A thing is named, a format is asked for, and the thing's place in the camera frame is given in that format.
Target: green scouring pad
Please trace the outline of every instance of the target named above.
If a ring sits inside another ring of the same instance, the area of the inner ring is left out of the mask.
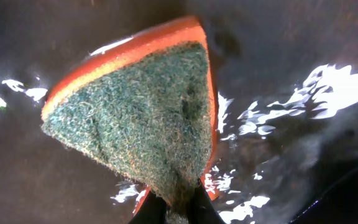
[[[213,142],[206,45],[191,28],[179,38],[163,27],[106,52],[63,80],[42,111],[46,134],[146,183],[179,215]]]

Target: scrub sponge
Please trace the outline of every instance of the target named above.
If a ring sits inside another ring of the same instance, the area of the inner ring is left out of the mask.
[[[191,19],[175,22],[60,82],[42,111],[42,130],[148,184],[184,215],[211,156],[215,105],[202,30]],[[178,30],[191,33],[178,37]]]

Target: black tongs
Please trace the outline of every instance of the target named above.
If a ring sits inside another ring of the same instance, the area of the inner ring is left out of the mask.
[[[149,192],[141,208],[129,224],[165,224],[168,206],[165,201]],[[224,224],[212,206],[208,193],[202,184],[195,190],[187,206],[187,218],[190,224]]]

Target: wet surface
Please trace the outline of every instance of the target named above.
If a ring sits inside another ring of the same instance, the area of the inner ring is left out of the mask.
[[[358,222],[358,1],[190,7],[227,106],[208,177],[221,216]],[[186,13],[183,1],[0,1],[0,223],[129,221],[142,187],[119,203],[131,184],[43,134],[46,96],[34,89],[49,90],[98,47]]]

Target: sponge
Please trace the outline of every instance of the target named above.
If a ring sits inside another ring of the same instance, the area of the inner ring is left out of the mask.
[[[186,17],[69,74],[42,110],[42,130],[184,215],[213,150],[215,104],[205,35]]]

